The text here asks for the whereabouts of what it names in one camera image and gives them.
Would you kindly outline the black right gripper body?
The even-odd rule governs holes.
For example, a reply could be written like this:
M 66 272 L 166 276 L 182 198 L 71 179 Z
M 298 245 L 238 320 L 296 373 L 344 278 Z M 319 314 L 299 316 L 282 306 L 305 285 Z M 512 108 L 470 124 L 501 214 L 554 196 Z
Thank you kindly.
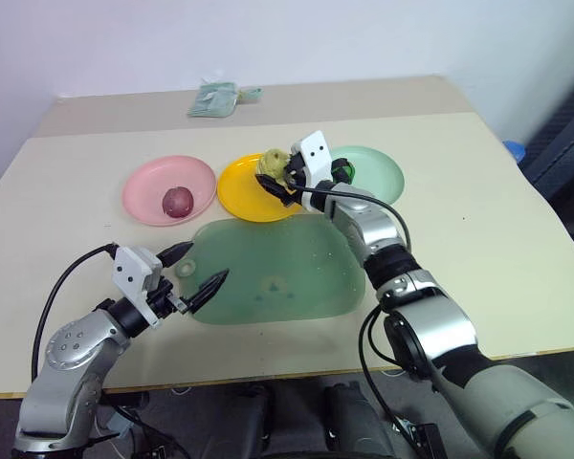
M 290 192 L 303 191 L 307 188 L 306 164 L 300 154 L 300 161 L 297 164 L 290 163 L 290 155 L 283 168 L 283 180 L 286 188 Z

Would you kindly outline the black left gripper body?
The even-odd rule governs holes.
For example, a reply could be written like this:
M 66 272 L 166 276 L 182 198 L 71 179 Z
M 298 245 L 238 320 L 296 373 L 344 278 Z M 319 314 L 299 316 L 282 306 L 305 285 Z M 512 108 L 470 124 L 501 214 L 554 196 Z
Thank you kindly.
M 166 318 L 175 312 L 184 315 L 189 311 L 186 301 L 176 296 L 172 289 L 173 284 L 161 276 L 157 288 L 147 294 L 146 304 L 156 317 Z

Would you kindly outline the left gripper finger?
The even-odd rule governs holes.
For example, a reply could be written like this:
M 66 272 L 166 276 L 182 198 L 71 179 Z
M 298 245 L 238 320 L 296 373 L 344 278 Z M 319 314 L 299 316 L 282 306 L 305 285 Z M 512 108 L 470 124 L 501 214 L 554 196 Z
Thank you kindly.
M 181 260 L 193 247 L 192 241 L 174 244 L 160 252 L 160 261 L 164 268 L 169 268 Z
M 205 306 L 219 292 L 229 273 L 230 270 L 226 269 L 205 280 L 198 291 L 186 299 L 186 312 L 195 314 Z

